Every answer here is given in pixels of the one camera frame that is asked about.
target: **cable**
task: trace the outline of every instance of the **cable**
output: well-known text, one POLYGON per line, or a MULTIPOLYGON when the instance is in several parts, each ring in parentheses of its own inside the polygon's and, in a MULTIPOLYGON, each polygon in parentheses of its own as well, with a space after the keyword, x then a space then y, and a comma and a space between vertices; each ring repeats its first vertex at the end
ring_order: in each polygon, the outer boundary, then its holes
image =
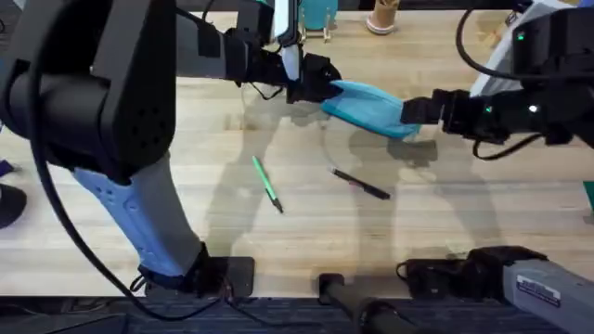
POLYGON ((406 277, 404 277, 404 276, 403 276, 403 275, 400 273, 400 269, 401 269, 402 267, 405 267, 405 266, 407 266, 407 262, 406 262, 406 261, 404 261, 404 262, 402 262, 402 263, 399 263, 399 264, 396 266, 396 275, 397 275, 397 276, 398 276, 398 278, 400 278, 400 279, 401 279, 403 282, 406 282, 406 281, 407 281, 407 278, 406 278, 406 277))
POLYGON ((568 80, 568 79, 592 79, 594 73, 574 73, 574 74, 513 74, 502 71, 495 71, 488 69, 487 67, 477 63, 471 56, 466 52, 464 44, 462 43, 462 37, 464 33, 464 25, 466 20, 471 15, 474 8, 468 9, 458 23, 456 29, 456 49, 462 57, 462 60, 468 64, 468 66, 479 71, 480 73, 490 75, 494 78, 517 80, 517 81, 543 81, 543 80, 568 80))
POLYGON ((258 323, 260 326, 265 328, 323 328, 324 324, 313 322, 313 321, 295 321, 295 322, 280 322, 280 323, 273 323, 267 320, 263 320, 248 311, 240 308, 235 303, 235 297, 233 295, 233 286, 228 281, 227 278, 224 278, 224 288, 225 288, 225 303, 235 312, 249 318, 251 321, 258 323))
POLYGON ((253 89, 255 89, 260 94, 260 96, 262 97, 262 99, 264 101, 268 101, 268 100, 271 100, 271 99, 277 97, 278 94, 282 93, 282 91, 285 89, 284 87, 279 87, 278 90, 276 92, 272 93, 271 96, 265 96, 264 93, 262 93, 262 91, 260 89, 258 89, 258 87, 256 87, 255 84, 253 84, 253 83, 250 83, 250 84, 252 85, 253 89))
POLYGON ((74 242, 74 245, 78 248, 78 250, 84 255, 84 257, 103 275, 113 286, 120 291, 125 297, 127 297, 130 302, 138 308, 140 311, 145 313, 146 315, 153 317, 155 319, 161 321, 181 321, 186 320, 194 315, 197 315, 206 309, 212 307, 215 303, 219 302, 219 300, 215 301, 212 304, 209 304, 205 307, 201 307, 200 309, 188 314, 188 315, 181 315, 181 316, 166 316, 160 315, 151 311, 147 306, 145 306, 123 283, 116 277, 110 270, 103 264, 97 256, 93 253, 93 251, 88 247, 88 245, 84 242, 81 235, 74 227, 69 215, 66 213, 64 209, 64 205, 59 197, 58 192, 56 191, 56 187, 54 185, 51 173, 47 167, 47 161, 45 157, 45 143, 43 137, 43 127, 41 124, 41 115, 40 110, 41 107, 39 106, 39 96, 41 90, 41 77, 42 77, 42 70, 43 70, 43 61, 45 59, 45 54, 47 53, 48 41, 51 39, 51 33, 56 29, 60 21, 64 18, 68 10, 74 5, 79 3, 80 0, 70 0, 64 3, 62 9, 56 14, 56 16, 51 20, 47 30, 44 32, 44 35, 41 39, 41 45, 39 46, 36 54, 32 57, 32 62, 29 69, 29 81, 27 83, 27 130, 29 139, 31 142, 31 150, 33 154, 33 160, 35 163, 35 167, 37 168, 37 172, 39 174, 39 178, 41 180, 41 184, 43 186, 44 192, 47 195, 47 199, 49 200, 52 209, 54 210, 55 215, 59 219, 60 223, 64 227, 64 230, 68 233, 69 237, 74 242))
POLYGON ((139 275, 130 283, 129 289, 132 292, 138 292, 145 284, 147 284, 147 280, 142 275, 139 275))
POLYGON ((26 314, 29 314, 29 315, 47 315, 47 314, 42 313, 42 312, 32 311, 31 309, 28 309, 25 306, 16 305, 16 304, 12 304, 12 303, 6 303, 6 304, 3 303, 3 304, 0 304, 0 308, 3 308, 3 307, 10 307, 10 308, 13 308, 13 309, 18 309, 18 310, 21 310, 22 312, 24 312, 26 314))
POLYGON ((206 4, 206 6, 204 7, 204 11, 202 12, 202 20, 206 20, 206 16, 208 15, 208 12, 211 10, 213 4, 214 0, 209 0, 209 2, 206 4))
POLYGON ((278 45, 278 48, 276 50, 274 50, 272 53, 278 54, 280 52, 280 50, 282 50, 282 45, 278 45))
POLYGON ((521 140, 519 143, 515 144, 514 146, 512 146, 510 148, 506 148, 499 153, 496 153, 496 154, 490 155, 490 156, 486 156, 486 157, 482 157, 479 155, 479 146, 481 146, 482 141, 476 140, 476 141, 474 141, 474 145, 472 146, 472 155, 475 158, 480 159, 482 161, 499 160, 501 158, 508 157, 512 153, 515 153, 522 148, 525 148, 526 146, 532 144, 534 141, 536 141, 537 139, 539 139, 541 137, 543 137, 542 134, 529 135, 526 138, 524 138, 523 140, 521 140))

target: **black pen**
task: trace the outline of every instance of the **black pen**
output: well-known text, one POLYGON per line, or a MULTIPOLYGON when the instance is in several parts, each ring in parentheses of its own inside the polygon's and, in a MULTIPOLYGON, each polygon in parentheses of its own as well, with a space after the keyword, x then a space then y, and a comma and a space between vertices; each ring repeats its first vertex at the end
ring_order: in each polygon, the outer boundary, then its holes
POLYGON ((329 170, 331 173, 340 177, 342 180, 347 181, 351 185, 359 186, 360 188, 362 188, 366 193, 368 193, 371 196, 374 196, 378 199, 384 199, 384 200, 390 199, 390 194, 388 194, 387 192, 385 192, 377 187, 374 187, 374 186, 367 184, 357 178, 354 178, 347 173, 341 172, 341 171, 337 170, 336 168, 330 167, 329 170))

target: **white label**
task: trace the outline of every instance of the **white label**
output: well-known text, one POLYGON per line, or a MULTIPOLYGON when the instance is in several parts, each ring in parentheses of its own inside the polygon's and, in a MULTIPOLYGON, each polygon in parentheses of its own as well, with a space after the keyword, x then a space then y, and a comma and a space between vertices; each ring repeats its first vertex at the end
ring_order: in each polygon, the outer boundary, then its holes
POLYGON ((526 276, 517 275, 516 287, 519 291, 536 297, 543 302, 549 303, 555 307, 561 306, 560 292, 526 276))

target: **metal bracket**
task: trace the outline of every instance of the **metal bracket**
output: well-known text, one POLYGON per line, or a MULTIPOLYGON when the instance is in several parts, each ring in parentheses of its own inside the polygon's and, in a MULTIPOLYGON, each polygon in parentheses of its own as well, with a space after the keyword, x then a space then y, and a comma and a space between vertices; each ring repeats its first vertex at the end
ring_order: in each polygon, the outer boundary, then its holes
POLYGON ((305 8, 301 8, 300 19, 299 19, 299 32, 301 33, 301 43, 305 43, 307 37, 322 37, 324 43, 328 43, 332 39, 331 32, 332 16, 330 14, 330 8, 326 8, 326 21, 322 30, 308 30, 305 28, 305 8))

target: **cup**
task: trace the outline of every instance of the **cup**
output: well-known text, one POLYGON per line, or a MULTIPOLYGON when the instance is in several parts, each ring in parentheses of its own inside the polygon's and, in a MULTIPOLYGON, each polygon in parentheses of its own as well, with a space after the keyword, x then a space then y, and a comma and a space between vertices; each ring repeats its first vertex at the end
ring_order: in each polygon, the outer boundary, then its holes
POLYGON ((373 13, 367 19, 367 26, 371 32, 385 35, 395 30, 395 17, 400 0, 376 0, 373 13))

